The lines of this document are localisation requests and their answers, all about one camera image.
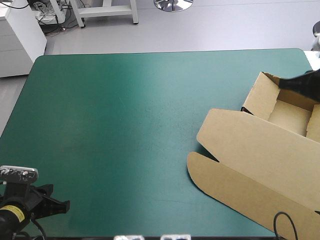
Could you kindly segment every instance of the cable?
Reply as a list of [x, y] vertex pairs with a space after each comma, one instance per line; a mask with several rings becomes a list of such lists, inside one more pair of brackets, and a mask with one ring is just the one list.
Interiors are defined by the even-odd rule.
[[29, 6], [29, 3], [28, 3], [27, 5], [25, 5], [23, 7], [15, 7], [15, 6], [7, 5], [7, 4], [3, 3], [2, 1], [0, 1], [0, 4], [3, 4], [3, 5], [7, 6], [8, 8], [11, 8], [11, 9], [25, 9], [26, 7]]
[[82, 3], [82, 5], [84, 6], [84, 8], [86, 8], [86, 5], [84, 4], [84, 2], [82, 0], [80, 0], [80, 2]]
[[47, 240], [46, 232], [44, 231], [42, 226], [36, 221], [34, 213], [31, 213], [30, 221], [38, 228], [38, 230], [40, 231], [40, 233], [42, 235], [43, 240]]
[[290, 223], [292, 225], [293, 231], [294, 231], [294, 235], [295, 235], [295, 240], [298, 240], [298, 234], [297, 234], [297, 230], [296, 230], [296, 226], [294, 224], [294, 221], [292, 221], [291, 217], [289, 216], [288, 213], [284, 212], [284, 211], [280, 211], [278, 212], [273, 219], [273, 231], [275, 234], [275, 239], [276, 240], [280, 240], [279, 235], [278, 235], [278, 231], [277, 231], [277, 219], [280, 215], [285, 215], [287, 216], [287, 218], [290, 220]]

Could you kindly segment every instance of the open cardboard box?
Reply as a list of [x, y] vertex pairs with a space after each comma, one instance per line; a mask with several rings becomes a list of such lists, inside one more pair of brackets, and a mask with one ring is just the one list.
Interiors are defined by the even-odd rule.
[[[288, 213], [300, 240], [320, 240], [320, 103], [261, 72], [241, 111], [211, 109], [197, 135], [219, 162], [191, 152], [187, 167], [207, 195], [273, 231]], [[278, 233], [294, 240], [281, 215]]]

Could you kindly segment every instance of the robotic arm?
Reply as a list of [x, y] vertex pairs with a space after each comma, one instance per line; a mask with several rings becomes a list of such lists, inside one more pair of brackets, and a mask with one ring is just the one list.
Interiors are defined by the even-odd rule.
[[4, 195], [0, 195], [1, 240], [14, 240], [29, 222], [37, 225], [36, 219], [68, 212], [70, 201], [51, 198], [52, 184], [31, 185], [37, 179], [35, 168], [0, 166], [0, 181], [6, 184]]

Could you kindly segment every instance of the gray floor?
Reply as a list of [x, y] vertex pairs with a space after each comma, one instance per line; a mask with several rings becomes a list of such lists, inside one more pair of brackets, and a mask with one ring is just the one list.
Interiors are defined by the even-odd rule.
[[[138, 25], [129, 16], [89, 18], [83, 29], [48, 37], [45, 54], [310, 50], [312, 27], [320, 20], [320, 0], [194, 0], [191, 8], [178, 13], [160, 11], [152, 0], [137, 0], [137, 5]], [[0, 78], [0, 135], [25, 80], [26, 76]]]

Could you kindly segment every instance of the green table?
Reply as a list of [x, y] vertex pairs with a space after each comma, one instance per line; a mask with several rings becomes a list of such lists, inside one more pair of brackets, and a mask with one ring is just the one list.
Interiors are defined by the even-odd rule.
[[0, 139], [0, 164], [34, 167], [71, 209], [49, 236], [272, 236], [202, 193], [191, 151], [211, 108], [239, 110], [260, 71], [294, 77], [299, 49], [48, 55]]

